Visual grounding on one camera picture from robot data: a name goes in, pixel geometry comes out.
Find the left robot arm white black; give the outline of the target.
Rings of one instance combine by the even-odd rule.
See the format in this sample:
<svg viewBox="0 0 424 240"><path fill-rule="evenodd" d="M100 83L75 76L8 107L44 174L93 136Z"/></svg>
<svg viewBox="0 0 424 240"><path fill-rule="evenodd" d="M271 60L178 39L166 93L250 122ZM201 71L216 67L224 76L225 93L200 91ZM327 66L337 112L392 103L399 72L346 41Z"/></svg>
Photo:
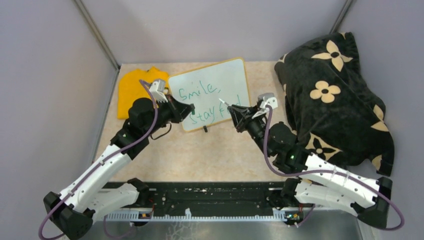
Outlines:
<svg viewBox="0 0 424 240"><path fill-rule="evenodd" d="M51 191L44 197L47 218L70 240L79 240L95 222L120 208L149 204L149 187L137 178L117 188L105 185L148 146L154 132L183 122L195 110L192 103L179 102L171 95L165 98L164 102L145 97L135 100L128 119L102 155L60 193Z"/></svg>

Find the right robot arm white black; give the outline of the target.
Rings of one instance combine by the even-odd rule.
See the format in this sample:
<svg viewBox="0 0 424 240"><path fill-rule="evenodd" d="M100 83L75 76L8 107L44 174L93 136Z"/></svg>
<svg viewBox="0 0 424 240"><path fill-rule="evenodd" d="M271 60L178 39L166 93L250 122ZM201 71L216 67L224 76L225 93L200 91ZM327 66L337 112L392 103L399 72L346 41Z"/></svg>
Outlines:
<svg viewBox="0 0 424 240"><path fill-rule="evenodd" d="M282 122L270 125L269 104L227 107L237 132L247 132L261 151L267 167L286 177L281 199L287 206L321 205L344 211L361 222L389 230L389 209L393 206L393 182L385 177L369 178L336 166L295 142Z"/></svg>

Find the white marker pen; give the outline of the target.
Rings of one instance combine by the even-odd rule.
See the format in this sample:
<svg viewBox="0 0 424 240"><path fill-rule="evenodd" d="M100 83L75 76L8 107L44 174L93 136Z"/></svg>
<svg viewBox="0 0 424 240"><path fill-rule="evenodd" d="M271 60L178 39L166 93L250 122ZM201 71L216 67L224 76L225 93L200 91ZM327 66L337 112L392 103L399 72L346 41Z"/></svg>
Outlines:
<svg viewBox="0 0 424 240"><path fill-rule="evenodd" d="M224 100L222 100L221 98L218 98L224 105L226 105L227 107L230 107L230 105L226 102L226 101L224 101Z"/></svg>

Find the whiteboard with yellow frame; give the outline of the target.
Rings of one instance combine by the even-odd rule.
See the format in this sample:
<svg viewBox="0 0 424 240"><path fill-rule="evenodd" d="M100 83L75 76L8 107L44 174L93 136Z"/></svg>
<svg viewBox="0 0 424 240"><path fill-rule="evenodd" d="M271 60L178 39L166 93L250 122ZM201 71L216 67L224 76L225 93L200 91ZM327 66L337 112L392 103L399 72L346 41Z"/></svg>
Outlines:
<svg viewBox="0 0 424 240"><path fill-rule="evenodd" d="M172 75L168 84L176 100L195 106L195 115L182 122L186 132L231 119L219 98L229 105L251 105L245 61L241 57Z"/></svg>

